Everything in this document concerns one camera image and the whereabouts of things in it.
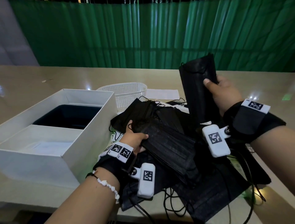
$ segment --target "metal screw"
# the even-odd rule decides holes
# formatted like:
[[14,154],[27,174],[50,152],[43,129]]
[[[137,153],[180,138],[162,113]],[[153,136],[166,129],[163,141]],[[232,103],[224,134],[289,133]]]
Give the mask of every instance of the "metal screw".
[[131,171],[131,175],[134,176],[137,173],[137,169],[133,168],[133,170]]
[[224,129],[224,133],[225,134],[230,134],[230,129],[227,127],[226,129]]

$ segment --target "green curtain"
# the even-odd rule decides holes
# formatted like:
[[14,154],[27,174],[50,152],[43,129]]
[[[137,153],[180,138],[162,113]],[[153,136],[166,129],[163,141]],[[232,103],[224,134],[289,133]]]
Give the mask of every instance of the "green curtain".
[[295,70],[295,0],[79,4],[10,0],[41,66]]

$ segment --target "open white cardboard box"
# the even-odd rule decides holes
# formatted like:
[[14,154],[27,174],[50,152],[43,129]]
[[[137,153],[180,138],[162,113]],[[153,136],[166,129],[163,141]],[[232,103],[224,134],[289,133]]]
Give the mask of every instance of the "open white cardboard box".
[[[101,109],[84,130],[32,124],[64,104]],[[11,179],[76,188],[105,150],[116,115],[114,92],[62,89],[0,125],[0,170]]]

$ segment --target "perforated basket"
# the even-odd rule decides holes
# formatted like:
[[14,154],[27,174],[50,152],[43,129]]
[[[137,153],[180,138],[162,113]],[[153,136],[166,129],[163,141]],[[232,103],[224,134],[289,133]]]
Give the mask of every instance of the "perforated basket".
[[136,98],[146,95],[147,86],[140,82],[127,82],[103,86],[97,90],[115,92],[118,112],[123,112]]

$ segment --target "hand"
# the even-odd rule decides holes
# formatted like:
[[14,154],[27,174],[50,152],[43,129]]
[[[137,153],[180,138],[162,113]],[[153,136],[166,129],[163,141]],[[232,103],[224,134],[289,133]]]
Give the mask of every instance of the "hand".
[[214,102],[219,108],[220,115],[224,113],[234,104],[243,101],[242,95],[237,88],[225,77],[218,75],[219,84],[204,79],[204,85],[212,93]]
[[142,152],[141,150],[141,141],[143,139],[147,139],[148,135],[143,133],[133,133],[133,131],[129,128],[132,123],[132,120],[130,120],[126,127],[126,132],[123,135],[123,137],[120,139],[120,142],[130,145],[133,148],[133,153],[137,155],[138,153]]

